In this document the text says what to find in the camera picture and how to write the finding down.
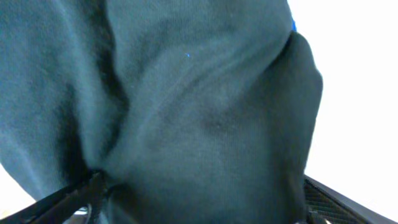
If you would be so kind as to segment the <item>black sock garment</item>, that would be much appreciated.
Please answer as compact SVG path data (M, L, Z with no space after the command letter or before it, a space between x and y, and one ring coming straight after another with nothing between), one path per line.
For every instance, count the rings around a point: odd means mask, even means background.
M322 88L286 0L1 2L1 164L109 223L305 220Z

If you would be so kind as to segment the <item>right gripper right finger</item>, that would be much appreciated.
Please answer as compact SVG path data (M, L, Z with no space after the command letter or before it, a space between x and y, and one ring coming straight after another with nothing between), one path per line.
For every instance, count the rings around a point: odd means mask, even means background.
M309 215L315 223L315 217L330 223L346 224L397 224L360 204L305 176L305 202Z

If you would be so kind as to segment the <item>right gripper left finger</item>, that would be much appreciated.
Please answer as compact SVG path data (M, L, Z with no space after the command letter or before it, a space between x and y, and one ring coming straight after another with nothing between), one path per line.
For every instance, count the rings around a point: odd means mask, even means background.
M91 173L1 220L1 224L64 224L100 222L105 195L102 173Z

